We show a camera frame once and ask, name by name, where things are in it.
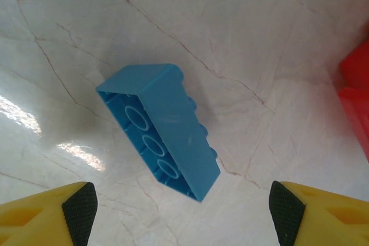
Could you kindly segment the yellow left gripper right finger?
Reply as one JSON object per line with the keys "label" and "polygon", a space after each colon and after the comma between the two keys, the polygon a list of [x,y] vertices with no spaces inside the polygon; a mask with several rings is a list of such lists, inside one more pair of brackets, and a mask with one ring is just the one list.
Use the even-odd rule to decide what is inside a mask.
{"label": "yellow left gripper right finger", "polygon": [[369,202],[274,181],[269,210],[280,246],[369,246]]}

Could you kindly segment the red plastic bin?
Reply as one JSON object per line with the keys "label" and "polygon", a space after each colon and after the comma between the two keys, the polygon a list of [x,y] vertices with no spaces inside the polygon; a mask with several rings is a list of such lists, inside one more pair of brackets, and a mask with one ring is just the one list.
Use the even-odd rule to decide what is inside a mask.
{"label": "red plastic bin", "polygon": [[369,162],[369,38],[341,61],[339,68],[345,86],[338,97]]}

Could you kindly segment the blue lego brick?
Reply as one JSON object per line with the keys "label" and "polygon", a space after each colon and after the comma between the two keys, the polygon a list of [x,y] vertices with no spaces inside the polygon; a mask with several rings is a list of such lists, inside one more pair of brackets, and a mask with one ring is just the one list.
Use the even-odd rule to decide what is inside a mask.
{"label": "blue lego brick", "polygon": [[220,169],[183,78],[174,64],[129,65],[96,91],[155,179],[202,202]]}

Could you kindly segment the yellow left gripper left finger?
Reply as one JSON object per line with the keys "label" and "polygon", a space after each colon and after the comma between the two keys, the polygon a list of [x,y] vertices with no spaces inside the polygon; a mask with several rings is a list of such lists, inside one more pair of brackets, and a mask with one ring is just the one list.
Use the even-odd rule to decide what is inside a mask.
{"label": "yellow left gripper left finger", "polygon": [[87,246],[97,212],[91,182],[0,205],[0,246]]}

